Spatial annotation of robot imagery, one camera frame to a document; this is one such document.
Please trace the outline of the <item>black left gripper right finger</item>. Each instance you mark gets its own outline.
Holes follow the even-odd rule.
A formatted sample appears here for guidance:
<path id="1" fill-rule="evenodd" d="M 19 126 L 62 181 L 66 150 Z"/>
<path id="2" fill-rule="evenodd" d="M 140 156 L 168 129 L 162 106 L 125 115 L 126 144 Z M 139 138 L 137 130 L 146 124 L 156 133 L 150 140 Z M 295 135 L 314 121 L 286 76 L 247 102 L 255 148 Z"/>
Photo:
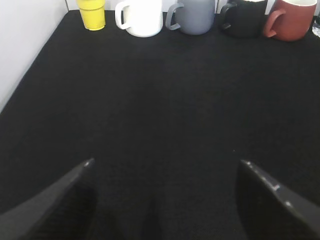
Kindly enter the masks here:
<path id="1" fill-rule="evenodd" d="M 237 167 L 236 206 L 250 240 L 320 238 L 320 207 L 251 161 Z"/>

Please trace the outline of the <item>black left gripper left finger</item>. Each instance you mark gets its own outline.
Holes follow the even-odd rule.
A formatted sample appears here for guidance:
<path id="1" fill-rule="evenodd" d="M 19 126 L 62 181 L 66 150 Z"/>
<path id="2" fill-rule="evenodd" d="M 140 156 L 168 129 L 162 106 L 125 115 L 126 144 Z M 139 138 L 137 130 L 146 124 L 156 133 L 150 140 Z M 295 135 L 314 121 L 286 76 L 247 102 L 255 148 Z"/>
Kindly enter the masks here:
<path id="1" fill-rule="evenodd" d="M 97 206 L 96 161 L 88 159 L 0 216 L 2 240 L 89 240 Z"/>

